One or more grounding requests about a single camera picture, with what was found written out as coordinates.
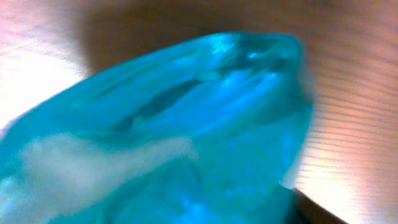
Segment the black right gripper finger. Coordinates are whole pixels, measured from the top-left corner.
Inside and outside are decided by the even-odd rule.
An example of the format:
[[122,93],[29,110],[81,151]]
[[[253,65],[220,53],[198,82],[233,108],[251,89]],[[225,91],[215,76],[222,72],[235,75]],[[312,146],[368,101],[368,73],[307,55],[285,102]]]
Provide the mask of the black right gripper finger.
[[299,189],[294,189],[290,210],[290,224],[348,224],[319,206]]

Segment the blue mouthwash bottle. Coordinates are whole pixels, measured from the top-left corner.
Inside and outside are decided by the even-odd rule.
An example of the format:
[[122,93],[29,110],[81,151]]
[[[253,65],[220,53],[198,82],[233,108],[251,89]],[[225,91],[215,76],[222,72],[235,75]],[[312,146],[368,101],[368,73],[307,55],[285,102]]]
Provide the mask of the blue mouthwash bottle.
[[224,32],[97,73],[1,140],[2,223],[287,223],[314,100],[301,41]]

